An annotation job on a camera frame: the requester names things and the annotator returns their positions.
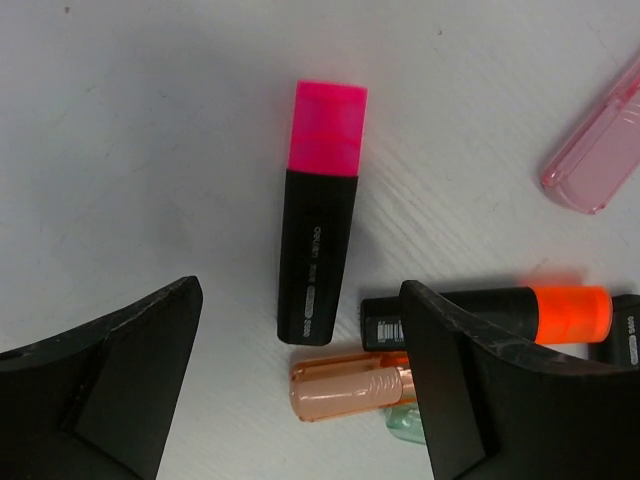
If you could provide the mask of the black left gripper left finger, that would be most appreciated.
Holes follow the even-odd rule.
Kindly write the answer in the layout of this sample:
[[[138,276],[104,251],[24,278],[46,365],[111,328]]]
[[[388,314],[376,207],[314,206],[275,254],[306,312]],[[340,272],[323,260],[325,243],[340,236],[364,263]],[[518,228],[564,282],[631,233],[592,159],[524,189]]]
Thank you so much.
[[[2,478],[156,478],[202,304],[187,276],[2,353]]]

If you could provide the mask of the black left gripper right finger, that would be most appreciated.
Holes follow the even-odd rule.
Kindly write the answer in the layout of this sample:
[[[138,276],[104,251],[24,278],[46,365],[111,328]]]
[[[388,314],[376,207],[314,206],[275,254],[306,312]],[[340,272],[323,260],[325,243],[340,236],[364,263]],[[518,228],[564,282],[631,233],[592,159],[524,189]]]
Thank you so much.
[[[537,345],[424,284],[399,292],[437,479],[635,479],[639,373]]]

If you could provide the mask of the green cap black highlighter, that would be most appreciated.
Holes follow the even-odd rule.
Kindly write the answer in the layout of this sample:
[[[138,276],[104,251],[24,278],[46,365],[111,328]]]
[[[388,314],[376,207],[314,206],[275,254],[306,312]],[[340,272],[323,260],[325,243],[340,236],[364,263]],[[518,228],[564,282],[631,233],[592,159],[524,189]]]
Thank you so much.
[[[588,346],[589,359],[622,368],[639,368],[639,296],[613,298],[613,320],[606,339]]]

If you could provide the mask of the pink cap black highlighter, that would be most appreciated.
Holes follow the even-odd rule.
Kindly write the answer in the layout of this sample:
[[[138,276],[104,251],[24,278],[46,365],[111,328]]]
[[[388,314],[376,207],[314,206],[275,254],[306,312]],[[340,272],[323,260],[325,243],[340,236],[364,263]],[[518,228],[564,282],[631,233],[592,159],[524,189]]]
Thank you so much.
[[[277,336],[331,342],[356,199],[368,91],[301,80],[286,168]]]

